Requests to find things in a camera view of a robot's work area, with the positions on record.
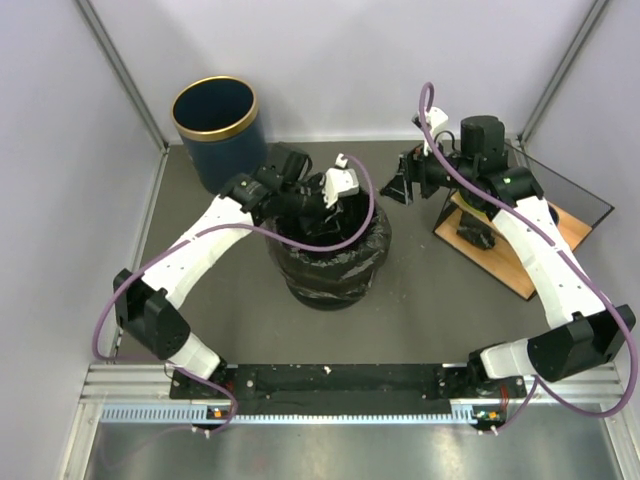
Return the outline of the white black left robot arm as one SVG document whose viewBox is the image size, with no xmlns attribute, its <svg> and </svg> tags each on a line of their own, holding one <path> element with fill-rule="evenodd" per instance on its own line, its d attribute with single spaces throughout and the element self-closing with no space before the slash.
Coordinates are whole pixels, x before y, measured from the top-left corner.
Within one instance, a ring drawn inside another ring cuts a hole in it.
<svg viewBox="0 0 640 480">
<path fill-rule="evenodd" d="M 205 396 L 226 387 L 223 358 L 192 331 L 179 312 L 192 288 L 221 257 L 263 223 L 278 217 L 321 223 L 337 213 L 339 201 L 359 191 L 356 172 L 344 155 L 310 177 L 302 175 L 307 155 L 278 144 L 265 164 L 232 177 L 201 217 L 163 254 L 137 272 L 114 280 L 108 310 L 121 330 L 156 359 L 192 375 Z"/>
</svg>

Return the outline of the black bin liner bucket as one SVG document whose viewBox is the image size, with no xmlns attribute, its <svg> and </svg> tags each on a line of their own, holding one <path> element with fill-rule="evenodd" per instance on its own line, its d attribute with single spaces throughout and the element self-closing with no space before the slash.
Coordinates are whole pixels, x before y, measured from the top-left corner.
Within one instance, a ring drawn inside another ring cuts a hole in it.
<svg viewBox="0 0 640 480">
<path fill-rule="evenodd" d="M 333 215 L 322 221 L 282 219 L 280 233 L 317 247 L 341 243 L 358 231 L 368 213 L 365 193 L 346 197 Z M 303 303 L 318 309 L 345 308 L 361 300 L 370 288 L 379 252 L 372 226 L 349 246 L 332 252 L 310 252 L 284 245 L 275 254 L 286 284 Z"/>
</svg>

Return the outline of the dark blue gold-rimmed trash bin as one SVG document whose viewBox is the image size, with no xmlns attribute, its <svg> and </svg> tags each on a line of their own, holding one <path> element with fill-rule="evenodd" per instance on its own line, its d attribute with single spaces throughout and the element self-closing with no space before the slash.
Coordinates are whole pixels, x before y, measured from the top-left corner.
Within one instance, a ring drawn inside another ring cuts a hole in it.
<svg viewBox="0 0 640 480">
<path fill-rule="evenodd" d="M 213 195 L 266 161 L 258 97 L 241 79 L 214 76 L 192 83 L 175 98 L 171 118 L 201 184 Z"/>
</svg>

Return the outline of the black trash bag roll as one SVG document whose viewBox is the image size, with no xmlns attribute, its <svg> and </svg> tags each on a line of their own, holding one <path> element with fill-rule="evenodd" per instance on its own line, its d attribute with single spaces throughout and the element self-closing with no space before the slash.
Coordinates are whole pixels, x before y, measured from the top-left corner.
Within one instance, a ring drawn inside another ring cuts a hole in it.
<svg viewBox="0 0 640 480">
<path fill-rule="evenodd" d="M 466 211 L 461 213 L 456 234 L 472 246 L 481 250 L 491 250 L 495 247 L 493 230 Z"/>
</svg>

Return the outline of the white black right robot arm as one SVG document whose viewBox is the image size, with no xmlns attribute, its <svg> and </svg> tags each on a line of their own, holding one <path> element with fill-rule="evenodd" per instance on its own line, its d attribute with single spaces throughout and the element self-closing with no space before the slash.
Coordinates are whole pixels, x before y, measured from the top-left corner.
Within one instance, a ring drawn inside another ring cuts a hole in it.
<svg viewBox="0 0 640 480">
<path fill-rule="evenodd" d="M 436 137 L 446 129 L 446 115 L 433 110 L 412 121 L 424 143 L 400 155 L 382 195 L 409 205 L 415 185 L 423 198 L 441 187 L 457 190 L 514 251 L 549 326 L 541 335 L 472 353 L 469 388 L 487 396 L 507 377 L 536 375 L 557 382 L 610 362 L 634 327 L 635 315 L 627 305 L 613 306 L 578 265 L 534 174 L 510 165 L 503 123 L 491 115 L 463 119 L 459 148 L 444 154 Z"/>
</svg>

